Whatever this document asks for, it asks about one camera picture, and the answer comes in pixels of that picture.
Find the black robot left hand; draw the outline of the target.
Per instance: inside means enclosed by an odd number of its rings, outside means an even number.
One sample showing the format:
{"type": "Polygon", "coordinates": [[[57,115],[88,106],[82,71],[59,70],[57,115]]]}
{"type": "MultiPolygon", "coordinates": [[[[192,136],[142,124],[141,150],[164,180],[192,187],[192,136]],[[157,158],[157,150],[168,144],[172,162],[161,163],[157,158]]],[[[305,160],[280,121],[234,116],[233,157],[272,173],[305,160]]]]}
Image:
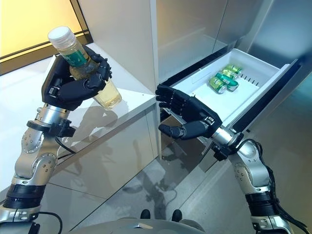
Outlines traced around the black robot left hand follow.
{"type": "Polygon", "coordinates": [[[44,103],[73,111],[84,100],[95,97],[104,89],[109,78],[112,77],[111,67],[107,59],[86,45],[82,47],[87,55],[99,64],[99,67],[89,78],[75,80],[71,77],[68,62],[61,55],[56,56],[41,88],[44,103]]]}

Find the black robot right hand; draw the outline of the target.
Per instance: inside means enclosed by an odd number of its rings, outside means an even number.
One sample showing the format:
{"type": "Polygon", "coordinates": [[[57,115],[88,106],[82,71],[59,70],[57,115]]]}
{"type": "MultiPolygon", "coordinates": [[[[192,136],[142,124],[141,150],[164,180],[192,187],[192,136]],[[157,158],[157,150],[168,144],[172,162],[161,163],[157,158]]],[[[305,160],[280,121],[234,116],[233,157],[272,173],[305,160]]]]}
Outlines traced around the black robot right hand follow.
{"type": "Polygon", "coordinates": [[[158,85],[156,100],[159,107],[168,108],[180,116],[186,123],[180,126],[159,125],[165,135],[188,140],[196,137],[210,138],[222,125],[218,114],[195,97],[165,85],[158,85]]]}

